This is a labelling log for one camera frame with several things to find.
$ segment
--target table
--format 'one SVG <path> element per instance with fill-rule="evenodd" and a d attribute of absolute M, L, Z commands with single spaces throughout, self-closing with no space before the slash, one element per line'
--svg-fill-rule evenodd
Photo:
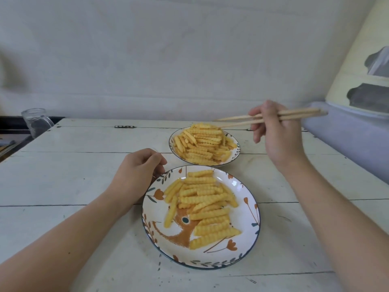
<path fill-rule="evenodd" d="M 63 119 L 0 163 L 0 262 L 96 198 L 126 153 L 151 147 L 168 160 L 167 170 L 185 165 L 168 139 L 191 124 Z M 222 167 L 250 189 L 261 212 L 259 239 L 243 260 L 208 272 L 171 262 L 148 240 L 137 204 L 105 237 L 72 291 L 342 291 L 291 188 L 247 128 L 227 130 L 242 150 Z M 305 130 L 303 139 L 323 176 L 388 232 L 389 186 Z"/>

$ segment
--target chopsticks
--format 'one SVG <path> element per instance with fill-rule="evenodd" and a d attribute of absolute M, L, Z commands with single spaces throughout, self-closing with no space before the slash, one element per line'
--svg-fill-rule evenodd
<path fill-rule="evenodd" d="M 286 120 L 304 119 L 308 117 L 320 117 L 320 116 L 325 116 L 327 114 L 328 114 L 327 111 L 323 111 L 319 108 L 308 107 L 308 108 L 297 108 L 294 110 L 279 111 L 278 117 L 280 121 L 286 121 Z M 254 120 L 244 121 L 244 122 L 233 122 L 231 124 L 220 126 L 219 128 L 234 127 L 234 126 L 249 125 L 249 124 L 260 124 L 265 122 L 263 120 L 262 114 L 257 114 L 255 116 L 243 115 L 243 116 L 227 117 L 227 118 L 217 119 L 215 121 L 227 121 L 227 120 L 237 120 L 237 119 L 254 119 Z"/>

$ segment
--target white plate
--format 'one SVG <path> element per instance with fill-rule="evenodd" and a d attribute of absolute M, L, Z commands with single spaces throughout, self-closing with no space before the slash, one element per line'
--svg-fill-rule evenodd
<path fill-rule="evenodd" d="M 187 172 L 212 169 L 214 177 L 234 192 L 239 206 L 231 208 L 231 226 L 242 233 L 205 247 L 189 250 L 189 241 L 196 221 L 190 221 L 187 209 L 178 209 L 170 228 L 163 226 L 169 205 L 163 201 L 163 192 L 176 179 L 185 178 Z M 261 227 L 261 216 L 254 197 L 238 179 L 219 169 L 190 165 L 172 169 L 160 176 L 146 192 L 142 208 L 143 226 L 148 238 L 163 255 L 195 269 L 220 269 L 245 257 L 253 248 Z"/>
<path fill-rule="evenodd" d="M 169 138 L 169 147 L 170 147 L 170 150 L 173 152 L 173 154 L 175 154 L 178 158 L 180 158 L 182 161 L 185 161 L 189 164 L 193 164 L 193 165 L 197 165 L 195 163 L 191 163 L 191 162 L 188 162 L 187 160 L 184 160 L 183 158 L 181 158 L 180 156 L 177 155 L 177 153 L 175 152 L 175 149 L 174 149 L 174 137 L 175 136 L 178 136 L 181 134 L 181 132 L 184 130 L 184 129 L 189 129 L 190 127 L 185 127 L 185 128 L 181 128 L 181 129 L 178 129 L 176 132 L 174 132 L 170 138 Z M 223 165 L 226 165 L 228 163 L 231 163 L 233 160 L 235 160 L 239 154 L 240 154 L 240 144 L 239 142 L 236 140 L 235 137 L 233 137 L 231 134 L 223 131 L 224 135 L 230 137 L 234 143 L 236 144 L 236 148 L 234 148 L 232 151 L 231 151 L 231 156 L 227 159 L 226 162 L 221 162 L 220 164 L 218 165 L 215 165 L 215 166 L 212 166 L 212 167 L 220 167 L 220 166 L 223 166 Z"/>

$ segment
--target person's left hand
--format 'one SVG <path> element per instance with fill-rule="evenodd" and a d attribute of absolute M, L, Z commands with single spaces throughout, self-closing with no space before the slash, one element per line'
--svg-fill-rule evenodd
<path fill-rule="evenodd" d="M 129 209 L 149 188 L 156 177 L 165 172 L 166 159 L 152 149 L 142 149 L 124 157 L 106 192 Z"/>

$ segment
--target tiled wall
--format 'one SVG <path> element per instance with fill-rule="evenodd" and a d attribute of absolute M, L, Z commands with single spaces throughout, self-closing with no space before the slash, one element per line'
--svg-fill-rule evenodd
<path fill-rule="evenodd" d="M 374 0 L 0 0 L 0 114 L 189 119 L 323 99 Z"/>

